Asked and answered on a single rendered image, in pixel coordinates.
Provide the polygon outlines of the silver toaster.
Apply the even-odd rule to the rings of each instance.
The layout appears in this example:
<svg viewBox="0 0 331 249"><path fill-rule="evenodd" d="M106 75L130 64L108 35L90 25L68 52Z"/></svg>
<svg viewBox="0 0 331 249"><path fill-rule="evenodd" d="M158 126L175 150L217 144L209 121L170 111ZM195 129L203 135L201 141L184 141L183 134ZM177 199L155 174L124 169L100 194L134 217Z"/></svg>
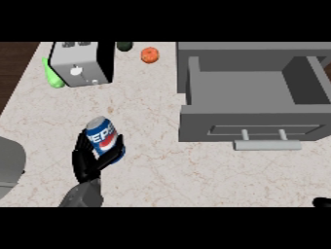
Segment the silver toaster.
<svg viewBox="0 0 331 249"><path fill-rule="evenodd" d="M54 42L47 64L71 88L110 84L113 42Z"/></svg>

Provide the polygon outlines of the green vegetable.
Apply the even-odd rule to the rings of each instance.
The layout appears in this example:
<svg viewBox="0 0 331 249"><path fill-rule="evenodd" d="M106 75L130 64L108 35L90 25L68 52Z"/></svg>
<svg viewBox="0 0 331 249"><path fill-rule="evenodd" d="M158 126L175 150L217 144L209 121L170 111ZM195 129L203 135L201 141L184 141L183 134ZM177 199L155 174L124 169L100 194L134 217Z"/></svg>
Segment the green vegetable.
<svg viewBox="0 0 331 249"><path fill-rule="evenodd" d="M41 59L41 63L43 63L43 68L44 68L44 76L46 76L46 80L47 80L50 87L54 89L62 88L65 86L65 83L62 79L59 78L59 76L56 75L54 71L51 70L47 64L46 58Z"/></svg>

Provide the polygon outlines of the blue soda can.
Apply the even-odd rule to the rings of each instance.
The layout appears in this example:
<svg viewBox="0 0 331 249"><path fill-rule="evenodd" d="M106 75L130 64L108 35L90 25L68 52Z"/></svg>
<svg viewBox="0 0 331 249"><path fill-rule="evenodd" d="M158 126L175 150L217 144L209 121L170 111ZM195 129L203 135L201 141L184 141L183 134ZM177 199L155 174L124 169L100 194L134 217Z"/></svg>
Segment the blue soda can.
<svg viewBox="0 0 331 249"><path fill-rule="evenodd" d="M112 122L103 117L96 117L85 125L85 137L94 152L103 156L116 145L118 132Z"/></svg>

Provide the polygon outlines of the grey drawer cabinet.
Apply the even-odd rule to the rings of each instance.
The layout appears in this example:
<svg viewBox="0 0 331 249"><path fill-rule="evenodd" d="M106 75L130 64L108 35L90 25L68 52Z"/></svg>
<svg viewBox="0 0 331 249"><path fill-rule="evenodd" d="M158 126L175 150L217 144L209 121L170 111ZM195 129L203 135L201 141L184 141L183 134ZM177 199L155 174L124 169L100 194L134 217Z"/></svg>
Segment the grey drawer cabinet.
<svg viewBox="0 0 331 249"><path fill-rule="evenodd" d="M202 71L280 71L295 56L331 63L331 42L177 42L177 93L186 92L189 58Z"/></svg>

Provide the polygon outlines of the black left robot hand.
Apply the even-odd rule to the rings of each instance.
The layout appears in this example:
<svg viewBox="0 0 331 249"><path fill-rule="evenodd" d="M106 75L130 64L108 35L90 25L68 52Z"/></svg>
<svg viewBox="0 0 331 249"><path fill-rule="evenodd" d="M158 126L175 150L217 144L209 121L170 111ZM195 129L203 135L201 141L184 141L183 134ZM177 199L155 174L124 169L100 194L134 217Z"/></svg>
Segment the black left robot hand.
<svg viewBox="0 0 331 249"><path fill-rule="evenodd" d="M109 151L96 158L93 146L84 132L79 133L75 149L72 151L72 168L79 183L94 180L100 175L100 170L112 164L124 154L122 135L118 135L116 142Z"/></svg>

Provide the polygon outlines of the dark green round object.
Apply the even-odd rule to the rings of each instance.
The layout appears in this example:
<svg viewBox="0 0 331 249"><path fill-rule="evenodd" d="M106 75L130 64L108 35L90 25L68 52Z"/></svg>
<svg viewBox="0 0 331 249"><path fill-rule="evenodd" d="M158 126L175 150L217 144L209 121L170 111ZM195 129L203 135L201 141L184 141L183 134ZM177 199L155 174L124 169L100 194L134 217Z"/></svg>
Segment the dark green round object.
<svg viewBox="0 0 331 249"><path fill-rule="evenodd" d="M127 52L131 48L133 48L133 42L118 42L116 43L116 49L121 51L121 52Z"/></svg>

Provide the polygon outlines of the grey open drawer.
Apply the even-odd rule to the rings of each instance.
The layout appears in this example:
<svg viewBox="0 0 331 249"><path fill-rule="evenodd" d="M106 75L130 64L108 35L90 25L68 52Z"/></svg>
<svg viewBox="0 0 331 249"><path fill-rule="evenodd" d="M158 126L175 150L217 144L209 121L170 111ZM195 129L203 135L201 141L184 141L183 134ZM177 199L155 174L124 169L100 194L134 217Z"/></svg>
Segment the grey open drawer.
<svg viewBox="0 0 331 249"><path fill-rule="evenodd" d="M181 107L183 142L316 141L331 135L331 83L313 56L291 59L279 71L199 69L189 58L187 104Z"/></svg>

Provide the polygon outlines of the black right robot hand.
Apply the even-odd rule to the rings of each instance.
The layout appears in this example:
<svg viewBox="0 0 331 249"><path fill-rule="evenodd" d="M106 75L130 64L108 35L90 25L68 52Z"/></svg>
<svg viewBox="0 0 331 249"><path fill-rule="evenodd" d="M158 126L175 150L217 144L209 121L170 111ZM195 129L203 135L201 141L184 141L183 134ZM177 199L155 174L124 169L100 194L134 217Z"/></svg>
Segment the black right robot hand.
<svg viewBox="0 0 331 249"><path fill-rule="evenodd" d="M331 198L316 197L311 201L314 207L331 207Z"/></svg>

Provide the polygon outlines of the orange fruit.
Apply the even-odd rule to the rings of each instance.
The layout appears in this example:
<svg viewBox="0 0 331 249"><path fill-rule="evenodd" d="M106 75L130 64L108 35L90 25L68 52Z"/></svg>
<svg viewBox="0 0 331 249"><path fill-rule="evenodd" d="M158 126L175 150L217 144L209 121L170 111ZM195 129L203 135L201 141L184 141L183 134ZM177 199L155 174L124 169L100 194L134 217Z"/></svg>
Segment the orange fruit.
<svg viewBox="0 0 331 249"><path fill-rule="evenodd" d="M159 58L159 52L155 48L147 47L140 51L140 60L144 63L153 63Z"/></svg>

